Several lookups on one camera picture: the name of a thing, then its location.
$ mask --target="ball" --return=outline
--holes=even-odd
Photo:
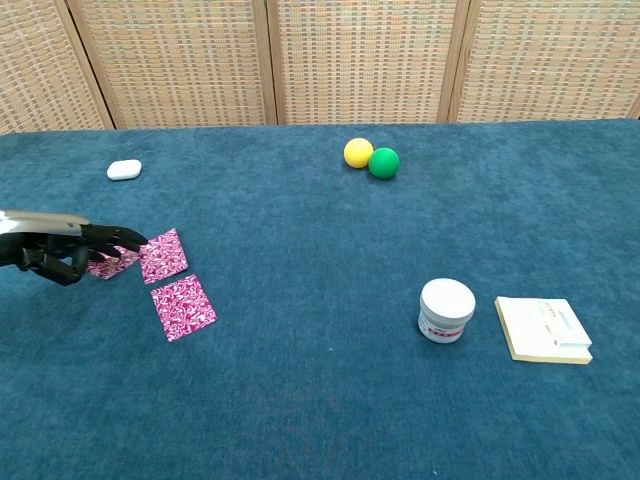
[[[373,153],[373,145],[366,138],[353,138],[344,147],[344,160],[353,168],[364,168]]]
[[[400,158],[392,148],[378,148],[369,159],[369,171],[378,178],[393,177],[399,167]]]

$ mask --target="yellow ball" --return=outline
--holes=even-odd
[[[353,168],[364,168],[373,154],[373,145],[365,138],[353,138],[344,147],[344,160]]]

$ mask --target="paper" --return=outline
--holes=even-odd
[[[591,340],[564,299],[496,299],[514,360],[587,364]]]
[[[151,291],[170,342],[216,321],[217,315],[195,275]]]
[[[115,248],[122,254],[120,258],[105,256],[104,262],[90,261],[87,266],[87,272],[95,277],[108,280],[138,261],[139,255],[137,252],[132,252],[117,245]]]
[[[164,280],[189,267],[175,228],[142,245],[140,267],[145,284]]]

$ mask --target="jar lid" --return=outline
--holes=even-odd
[[[426,315],[441,322],[465,322],[473,315],[476,298],[464,283],[436,278],[422,287],[420,306]]]

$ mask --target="white object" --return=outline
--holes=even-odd
[[[111,180],[129,180],[140,175],[142,163],[140,160],[118,160],[109,165],[107,177]]]
[[[462,336],[475,308],[469,287],[451,278],[436,278],[422,288],[418,327],[429,340],[452,343]]]
[[[565,299],[496,298],[514,360],[587,364],[591,339]]]

